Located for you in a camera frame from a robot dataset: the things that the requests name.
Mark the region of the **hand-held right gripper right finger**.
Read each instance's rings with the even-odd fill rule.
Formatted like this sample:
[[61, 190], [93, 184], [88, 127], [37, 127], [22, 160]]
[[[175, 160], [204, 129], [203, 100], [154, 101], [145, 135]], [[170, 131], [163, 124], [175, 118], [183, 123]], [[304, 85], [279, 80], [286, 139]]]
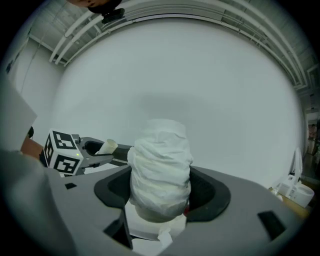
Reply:
[[186, 227], [164, 256], [274, 256], [303, 223], [258, 183], [201, 167], [190, 182]]

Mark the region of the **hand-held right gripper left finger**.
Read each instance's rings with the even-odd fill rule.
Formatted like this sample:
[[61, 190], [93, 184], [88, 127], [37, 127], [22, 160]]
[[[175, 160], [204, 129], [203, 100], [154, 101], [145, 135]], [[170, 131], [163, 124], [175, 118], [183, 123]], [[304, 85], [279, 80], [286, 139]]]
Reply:
[[132, 256], [125, 205], [130, 197], [128, 165], [61, 177], [46, 169], [55, 205], [77, 256]]

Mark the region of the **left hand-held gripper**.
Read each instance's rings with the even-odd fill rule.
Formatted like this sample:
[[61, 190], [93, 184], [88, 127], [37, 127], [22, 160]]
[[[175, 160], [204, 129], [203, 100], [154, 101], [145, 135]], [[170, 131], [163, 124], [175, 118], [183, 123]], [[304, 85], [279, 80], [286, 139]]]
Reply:
[[[81, 148], [90, 153], [98, 152], [104, 142], [92, 137], [81, 138]], [[118, 144], [113, 153], [127, 153], [130, 145]], [[83, 162], [84, 168], [97, 168], [105, 164], [125, 166], [126, 160], [115, 158], [112, 154], [93, 154], [83, 157], [71, 134], [51, 129], [43, 148], [46, 166], [62, 175], [75, 176]]]

